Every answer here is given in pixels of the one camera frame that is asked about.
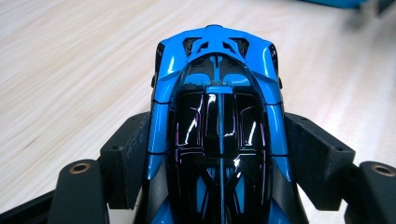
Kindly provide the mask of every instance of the metal ring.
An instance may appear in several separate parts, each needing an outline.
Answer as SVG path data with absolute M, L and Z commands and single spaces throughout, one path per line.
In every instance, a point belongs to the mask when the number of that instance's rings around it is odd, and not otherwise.
M 69 172 L 73 175 L 78 175 L 78 174 L 86 172 L 90 168 L 91 168 L 91 165 L 89 163 L 82 162 L 82 163 L 78 163 L 78 164 L 72 166 L 72 168 L 70 168 Z
M 381 175 L 386 175 L 390 177 L 396 176 L 396 173 L 393 170 L 390 170 L 388 167 L 383 165 L 374 164 L 372 165 L 372 169 Z

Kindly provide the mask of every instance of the light wood surface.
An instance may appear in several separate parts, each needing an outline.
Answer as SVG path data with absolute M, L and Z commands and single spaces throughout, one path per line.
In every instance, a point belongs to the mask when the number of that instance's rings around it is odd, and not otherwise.
M 54 189 L 66 164 L 96 159 L 127 118 L 149 110 L 157 43 L 213 23 L 275 43 L 286 111 L 354 148 L 356 164 L 396 166 L 396 8 L 381 20 L 370 9 L 291 0 L 0 2 L 0 213 Z M 304 204 L 311 223 L 344 222 L 344 211 Z

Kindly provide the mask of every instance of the wooden table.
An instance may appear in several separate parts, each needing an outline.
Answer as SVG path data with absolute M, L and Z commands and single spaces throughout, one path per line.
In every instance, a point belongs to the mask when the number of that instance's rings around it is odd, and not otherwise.
M 286 111 L 354 148 L 356 164 L 396 166 L 396 8 L 380 20 L 371 7 L 1 2 L 0 213 L 54 189 L 66 164 L 96 159 L 127 118 L 149 110 L 157 43 L 213 23 L 275 43 Z M 344 212 L 304 204 L 312 223 L 343 222 Z M 130 223 L 123 217 L 113 223 Z

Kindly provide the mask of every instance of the blue car body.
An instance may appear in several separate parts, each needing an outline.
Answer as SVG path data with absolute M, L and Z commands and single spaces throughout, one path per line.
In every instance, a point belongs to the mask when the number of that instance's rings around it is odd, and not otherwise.
M 275 46 L 209 25 L 157 48 L 135 222 L 307 222 L 290 167 Z

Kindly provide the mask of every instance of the blue model car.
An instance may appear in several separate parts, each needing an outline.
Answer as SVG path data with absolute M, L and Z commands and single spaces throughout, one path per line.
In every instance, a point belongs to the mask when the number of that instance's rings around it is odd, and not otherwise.
M 275 46 L 210 25 L 157 48 L 135 223 L 307 223 Z

